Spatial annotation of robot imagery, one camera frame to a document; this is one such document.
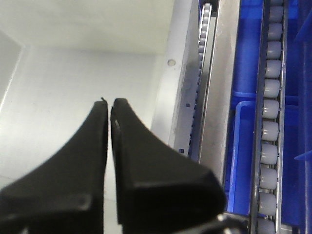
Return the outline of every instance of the metal panel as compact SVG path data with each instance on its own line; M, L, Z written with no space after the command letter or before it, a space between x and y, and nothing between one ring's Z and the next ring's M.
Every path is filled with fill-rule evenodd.
M164 72L151 127L152 132L171 147L174 147L176 139L181 90L184 82L188 82L185 78L198 75L198 32L198 1L175 0Z
M223 183L240 0L220 0L201 130L199 162Z

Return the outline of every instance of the metal frame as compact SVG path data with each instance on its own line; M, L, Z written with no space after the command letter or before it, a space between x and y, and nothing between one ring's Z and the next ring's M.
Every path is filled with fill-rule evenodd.
M240 0L220 0L199 132L199 163L224 180Z
M286 58L287 58L287 29L288 29L288 0L284 0L283 37L282 37L282 72L280 77L281 91L279 96L279 139L278 139L278 161L277 161L277 188L276 188L276 219L275 229L281 234L282 225L282 177L283 177L283 149L284 149L284 117L285 117L285 92L286 92Z
M181 90L189 79L197 78L199 69L198 56L198 1L175 0L172 13L167 52L164 58L164 72L160 80L151 130L164 143L174 148L179 126ZM188 108L189 132L192 126L194 100ZM186 140L188 147L190 134Z
M265 82L265 69L267 58L267 41L269 30L269 13L270 0L264 1L263 16L261 25L261 41L260 41L260 58L258 65L258 83L257 83L257 99L256 99L256 115L255 115L255 137L253 140L253 183L251 191L251 206L250 206L250 233L255 234L257 229L258 218L258 200L259 200L259 178L260 178L260 152L262 139L262 107L263 107L263 92Z

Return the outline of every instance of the metal rail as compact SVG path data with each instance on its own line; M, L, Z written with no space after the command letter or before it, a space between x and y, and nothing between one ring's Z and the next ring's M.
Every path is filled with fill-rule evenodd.
M286 90L286 58L287 58L287 28L288 28L288 0L284 0L283 36L282 36L282 72L280 76L281 90L279 95L280 112L278 117L279 138L277 142L277 188L276 188L276 218L275 231L281 234L282 226L282 177L283 177L283 149L284 149L284 117L285 117L285 90Z
M258 200L259 200L259 178L260 178L260 153L262 139L262 107L263 92L265 83L265 70L267 58L267 43L269 30L270 0L265 0L263 5L263 16L261 25L260 57L258 65L258 84L255 115L255 137L253 140L253 183L251 192L250 206L250 233L256 234L258 218Z
M199 163L223 184L240 0L220 0L200 127Z

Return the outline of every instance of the screw hole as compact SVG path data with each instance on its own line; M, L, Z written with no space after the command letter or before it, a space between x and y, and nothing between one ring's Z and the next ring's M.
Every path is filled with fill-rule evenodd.
M176 61L174 59L169 59L167 63L169 67L173 67L176 64Z

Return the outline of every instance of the blue container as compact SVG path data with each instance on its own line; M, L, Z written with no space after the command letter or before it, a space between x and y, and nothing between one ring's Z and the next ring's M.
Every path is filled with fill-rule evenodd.
M262 5L257 3L242 1L231 104L235 116L226 170L227 210L242 215L249 213L252 182L262 15ZM312 0L289 1L284 127L282 223L312 234Z

